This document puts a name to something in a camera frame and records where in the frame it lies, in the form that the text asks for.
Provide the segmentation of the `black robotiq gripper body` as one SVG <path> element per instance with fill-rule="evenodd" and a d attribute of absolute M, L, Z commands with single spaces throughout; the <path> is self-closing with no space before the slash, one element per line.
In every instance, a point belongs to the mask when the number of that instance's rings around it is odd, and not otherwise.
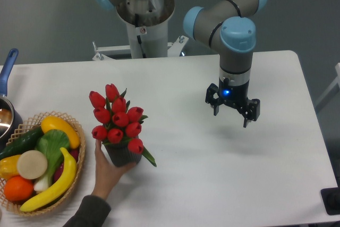
<path fill-rule="evenodd" d="M 226 105 L 234 109 L 245 110 L 248 107 L 249 81 L 239 86 L 231 86 L 219 79 L 218 106 Z"/>

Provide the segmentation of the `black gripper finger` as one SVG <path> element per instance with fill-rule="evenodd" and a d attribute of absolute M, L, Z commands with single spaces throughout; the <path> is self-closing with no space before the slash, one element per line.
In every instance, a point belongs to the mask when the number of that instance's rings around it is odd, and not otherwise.
<path fill-rule="evenodd" d="M 219 88 L 214 83 L 211 83 L 206 90 L 205 102 L 213 108 L 213 115 L 216 116 L 219 112 L 219 107 L 223 105 L 224 100 L 219 96 Z"/>
<path fill-rule="evenodd" d="M 237 107 L 237 110 L 243 116 L 243 127 L 246 128 L 248 123 L 258 119 L 260 115 L 260 100 L 247 98 Z"/>

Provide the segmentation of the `grey sleeved forearm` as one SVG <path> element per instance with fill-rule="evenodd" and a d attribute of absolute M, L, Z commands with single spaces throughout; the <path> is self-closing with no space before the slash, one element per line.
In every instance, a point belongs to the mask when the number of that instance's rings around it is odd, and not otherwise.
<path fill-rule="evenodd" d="M 84 196 L 76 213 L 63 225 L 101 227 L 111 212 L 110 205 L 94 195 Z"/>

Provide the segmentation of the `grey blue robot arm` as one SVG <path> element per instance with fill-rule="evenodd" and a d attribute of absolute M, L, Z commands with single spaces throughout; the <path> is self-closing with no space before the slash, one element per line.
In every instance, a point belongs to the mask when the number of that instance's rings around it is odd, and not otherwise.
<path fill-rule="evenodd" d="M 126 24 L 133 58 L 167 57 L 168 21 L 174 0 L 95 0 L 115 9 Z M 219 83 L 207 88 L 206 103 L 217 114 L 221 105 L 237 110 L 244 123 L 256 121 L 260 100 L 248 98 L 256 26 L 251 16 L 267 0 L 220 0 L 209 9 L 193 7 L 183 20 L 184 32 L 219 55 Z"/>

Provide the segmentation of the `person's hand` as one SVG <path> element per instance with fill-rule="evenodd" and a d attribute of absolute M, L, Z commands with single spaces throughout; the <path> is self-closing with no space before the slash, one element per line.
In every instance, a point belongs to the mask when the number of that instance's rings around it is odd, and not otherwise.
<path fill-rule="evenodd" d="M 92 195 L 106 200 L 118 184 L 121 177 L 136 166 L 135 162 L 128 163 L 121 167 L 116 167 L 108 161 L 101 149 L 101 141 L 96 140 L 95 145 L 96 174 L 95 185 Z"/>

